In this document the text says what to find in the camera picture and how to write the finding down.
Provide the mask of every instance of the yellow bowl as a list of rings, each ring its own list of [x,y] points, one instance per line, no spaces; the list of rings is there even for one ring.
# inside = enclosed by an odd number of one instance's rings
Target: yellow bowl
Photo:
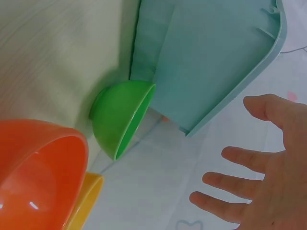
[[[65,230],[80,230],[98,199],[103,184],[103,176],[87,172],[77,202],[67,222]]]

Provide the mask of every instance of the white bedsheet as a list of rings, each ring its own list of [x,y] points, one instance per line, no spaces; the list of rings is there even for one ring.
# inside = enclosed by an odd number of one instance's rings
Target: white bedsheet
[[[158,121],[127,155],[94,171],[106,178],[85,230],[230,230],[226,223],[189,202],[199,190],[228,202],[248,202],[201,182],[208,171],[262,178],[223,160],[226,146],[253,150],[283,149],[282,134],[272,124],[252,118],[243,106],[246,95],[274,93],[307,103],[307,0],[284,1],[288,38],[279,57],[201,132],[185,138],[177,126]]]

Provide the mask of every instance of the green bowl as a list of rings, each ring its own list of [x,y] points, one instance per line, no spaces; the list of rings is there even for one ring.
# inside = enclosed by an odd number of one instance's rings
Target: green bowl
[[[103,89],[96,97],[90,118],[100,147],[118,160],[138,129],[154,95],[155,84],[125,81]]]

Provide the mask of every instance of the hand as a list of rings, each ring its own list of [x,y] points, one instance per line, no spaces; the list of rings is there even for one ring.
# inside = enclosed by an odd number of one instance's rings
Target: hand
[[[247,180],[215,172],[204,183],[252,200],[230,204],[200,192],[190,201],[232,223],[237,230],[307,230],[307,106],[275,95],[246,97],[246,109],[254,117],[271,121],[283,131],[285,151],[266,153],[227,147],[222,156],[264,173],[263,181]]]

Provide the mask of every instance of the plastic tray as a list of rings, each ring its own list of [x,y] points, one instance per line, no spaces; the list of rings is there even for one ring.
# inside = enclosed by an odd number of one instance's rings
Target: plastic tray
[[[281,0],[143,0],[132,80],[154,81],[151,107],[193,135],[280,53]]]

